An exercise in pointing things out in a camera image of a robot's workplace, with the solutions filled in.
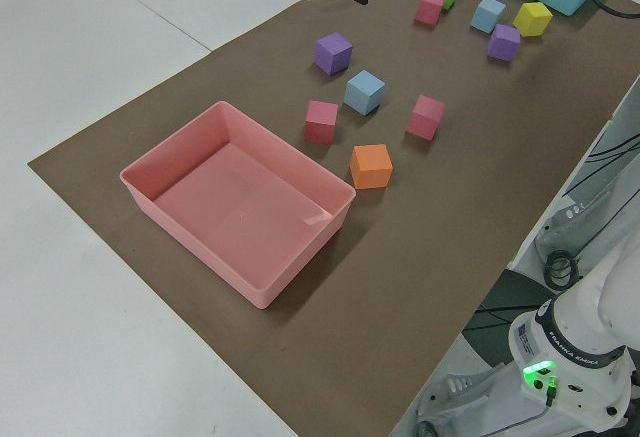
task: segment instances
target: brown table surface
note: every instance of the brown table surface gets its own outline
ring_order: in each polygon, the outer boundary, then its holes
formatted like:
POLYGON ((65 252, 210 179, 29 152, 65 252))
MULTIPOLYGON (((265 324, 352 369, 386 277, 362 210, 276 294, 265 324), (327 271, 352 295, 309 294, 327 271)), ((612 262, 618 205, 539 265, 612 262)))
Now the brown table surface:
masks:
MULTIPOLYGON (((480 0, 457 0, 435 29, 414 22, 418 1, 296 4, 30 163, 303 437, 391 431, 640 73, 638 23, 590 3, 556 14, 503 63, 469 27, 480 0), (313 51, 335 31, 354 54, 328 77, 313 51), (342 102, 362 69, 386 82, 381 107, 363 117, 342 105, 335 144, 305 143, 308 101, 342 102), (431 143, 404 131, 419 94, 447 104, 431 143), (358 192, 343 229, 264 311, 118 179, 219 100, 349 182, 354 145, 386 143, 395 166, 386 190, 358 192)), ((511 22, 531 0, 501 1, 511 22)))

